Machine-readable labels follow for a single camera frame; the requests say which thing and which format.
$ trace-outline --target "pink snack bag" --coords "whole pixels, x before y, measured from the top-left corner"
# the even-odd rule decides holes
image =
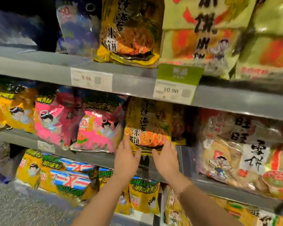
[[[83,104],[77,142],[71,147],[80,151],[114,152],[123,133],[122,108],[126,98],[94,93]]]
[[[36,135],[49,143],[61,147],[70,145],[74,96],[72,87],[60,86],[54,93],[47,92],[37,96],[35,106]]]

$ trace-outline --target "metal shelf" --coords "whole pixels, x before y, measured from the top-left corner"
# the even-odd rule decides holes
[[[157,69],[96,63],[80,56],[0,47],[0,74],[71,86],[70,68],[113,74],[112,91],[152,98]],[[237,88],[236,84],[201,80],[193,106],[283,120],[283,95]]]
[[[2,130],[0,131],[0,140],[21,145],[27,148],[38,148],[37,136],[34,134],[26,133],[22,130],[12,129],[12,130]],[[264,197],[261,195],[249,193],[240,189],[236,189],[225,184],[221,184],[214,180],[209,180],[205,176],[200,176],[195,174],[195,164],[191,161],[191,154],[193,154],[193,149],[186,146],[177,146],[178,160],[180,165],[180,171],[187,177],[191,178],[196,186],[201,190],[207,192],[208,194],[222,197],[225,199],[233,200],[236,202],[245,203],[252,206],[257,206],[261,209],[266,209],[273,212],[274,209],[281,204],[280,200]],[[105,152],[72,152],[65,151],[59,146],[55,145],[55,153],[57,155],[67,157],[69,159],[78,160],[86,162],[89,164],[95,164],[102,167],[113,168],[114,165],[114,154]],[[164,182],[161,175],[156,170],[153,158],[149,158],[149,165],[140,165],[137,176],[157,180],[159,182]]]

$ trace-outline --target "price label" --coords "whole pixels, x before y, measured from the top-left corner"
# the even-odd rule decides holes
[[[70,68],[70,75],[73,86],[112,92],[111,73]]]
[[[38,140],[38,149],[44,152],[55,153],[55,146],[43,141]]]
[[[153,98],[190,105],[204,68],[159,64]]]

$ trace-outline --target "gray floor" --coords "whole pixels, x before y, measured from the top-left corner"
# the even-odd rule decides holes
[[[0,184],[0,226],[64,226],[73,215],[58,205],[21,194],[12,185]]]

